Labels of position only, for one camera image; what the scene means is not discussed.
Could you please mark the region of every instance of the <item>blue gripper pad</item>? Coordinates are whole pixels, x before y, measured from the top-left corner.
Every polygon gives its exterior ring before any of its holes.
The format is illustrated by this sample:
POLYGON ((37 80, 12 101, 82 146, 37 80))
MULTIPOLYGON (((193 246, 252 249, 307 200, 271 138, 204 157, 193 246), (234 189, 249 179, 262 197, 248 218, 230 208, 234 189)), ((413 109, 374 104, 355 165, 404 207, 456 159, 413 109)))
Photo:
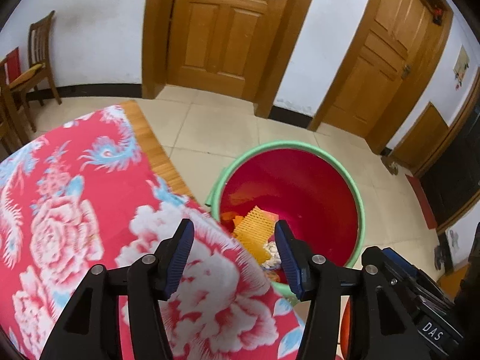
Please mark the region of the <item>blue gripper pad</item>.
POLYGON ((176 249, 173 252, 169 266, 166 269, 165 294, 168 299, 177 290, 180 280, 182 279, 183 270, 185 269, 190 254, 191 245, 194 243, 194 233, 194 224, 189 220, 177 242, 176 249))
POLYGON ((291 291, 301 299, 305 294, 302 286, 302 271, 297 263, 291 243, 295 239, 285 221, 278 221, 275 224, 275 243, 277 244, 280 260, 282 261, 282 269, 285 273, 286 280, 289 283, 291 291))
POLYGON ((415 266, 413 266, 412 264, 410 264, 402 256, 400 256, 391 247, 386 247, 386 248, 382 249, 382 252, 385 256, 387 256, 390 260, 392 260, 395 264, 397 264, 400 268, 402 268, 412 278, 417 277, 418 269, 415 268, 415 266))

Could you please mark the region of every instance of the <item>chair cushion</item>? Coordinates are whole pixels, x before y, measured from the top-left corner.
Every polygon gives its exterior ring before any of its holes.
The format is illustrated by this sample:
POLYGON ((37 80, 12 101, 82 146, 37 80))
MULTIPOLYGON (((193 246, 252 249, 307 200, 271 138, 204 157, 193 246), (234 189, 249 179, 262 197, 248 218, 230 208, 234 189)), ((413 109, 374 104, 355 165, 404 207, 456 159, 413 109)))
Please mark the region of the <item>chair cushion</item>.
POLYGON ((28 69, 26 72, 22 73, 20 77, 15 79, 13 82, 9 84, 10 89, 13 89, 20 84, 26 83, 30 78, 32 78, 39 69, 43 68, 43 64, 35 64, 33 65, 30 69, 28 69))

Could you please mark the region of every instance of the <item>door panel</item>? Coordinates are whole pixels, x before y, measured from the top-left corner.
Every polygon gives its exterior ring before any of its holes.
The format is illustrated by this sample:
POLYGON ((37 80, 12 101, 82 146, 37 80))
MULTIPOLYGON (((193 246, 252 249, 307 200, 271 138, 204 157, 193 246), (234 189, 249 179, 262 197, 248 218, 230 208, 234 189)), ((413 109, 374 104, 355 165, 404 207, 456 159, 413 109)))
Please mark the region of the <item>door panel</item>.
POLYGON ((357 62, 324 121, 368 135, 406 79, 404 68, 419 52, 429 20, 421 0, 381 0, 357 62))
POLYGON ((413 172, 422 166, 445 139, 448 126, 432 103, 429 103, 392 156, 413 172))
POLYGON ((175 0, 168 82, 252 100, 287 0, 175 0))
POLYGON ((204 68, 207 49, 212 33, 212 23, 217 16, 218 7, 208 4, 192 4, 190 13, 190 28, 187 37, 185 64, 204 68))

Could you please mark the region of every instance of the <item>chair leg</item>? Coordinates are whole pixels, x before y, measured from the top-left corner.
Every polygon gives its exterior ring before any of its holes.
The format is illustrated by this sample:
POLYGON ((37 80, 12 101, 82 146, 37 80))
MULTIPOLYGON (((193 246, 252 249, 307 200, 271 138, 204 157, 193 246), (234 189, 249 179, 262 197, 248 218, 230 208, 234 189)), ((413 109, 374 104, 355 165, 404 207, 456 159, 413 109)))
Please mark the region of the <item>chair leg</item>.
POLYGON ((7 152, 8 155, 12 155, 13 153, 11 152, 11 149, 8 145, 8 143, 6 142, 6 139, 5 138, 2 138, 1 139, 1 144, 3 146, 3 148, 5 149, 5 151, 7 152))
POLYGON ((32 131, 36 132, 37 131, 37 126, 35 125, 35 122, 33 121, 32 114, 30 113, 30 107, 27 104, 27 94, 24 91, 22 91, 20 93, 20 98, 22 100, 23 110, 25 111, 25 115, 28 119, 28 123, 30 123, 30 126, 32 127, 32 131))
POLYGON ((7 107, 9 119, 11 120, 12 128, 15 130, 15 132, 18 135, 18 138, 20 139, 20 142, 22 145, 26 145, 28 142, 30 142, 30 139, 28 138, 28 135, 23 128, 23 125, 20 121, 20 118, 18 117, 17 109, 15 107, 15 104, 13 102, 13 99, 11 96, 6 96, 4 97, 5 99, 5 105, 7 107))
POLYGON ((49 81, 50 88, 53 92, 53 95, 57 99, 58 104, 62 104, 62 99, 60 98, 59 91, 57 91, 57 87, 55 86, 55 83, 53 82, 53 76, 52 72, 49 71, 46 75, 47 80, 49 81))
POLYGON ((15 134, 15 131, 11 128, 8 129, 7 135, 3 139, 8 143, 9 147, 13 149, 13 152, 16 152, 22 147, 19 137, 15 134))
MULTIPOLYGON (((35 85, 35 86, 34 86, 34 89, 35 89, 35 92, 38 92, 38 85, 35 85)), ((40 105, 41 105, 42 107, 45 105, 45 104, 43 103, 43 100, 42 100, 42 99, 40 99, 38 102, 40 103, 40 105)))

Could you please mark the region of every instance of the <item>door lock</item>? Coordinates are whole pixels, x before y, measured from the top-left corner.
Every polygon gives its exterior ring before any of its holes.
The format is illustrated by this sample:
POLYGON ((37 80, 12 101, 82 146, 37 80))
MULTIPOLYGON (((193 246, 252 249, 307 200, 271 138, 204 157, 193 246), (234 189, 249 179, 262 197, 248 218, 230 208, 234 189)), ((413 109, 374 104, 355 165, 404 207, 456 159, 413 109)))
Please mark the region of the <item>door lock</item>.
POLYGON ((402 80, 406 79, 411 71, 412 71, 412 67, 409 64, 406 64, 405 67, 403 68, 402 80))

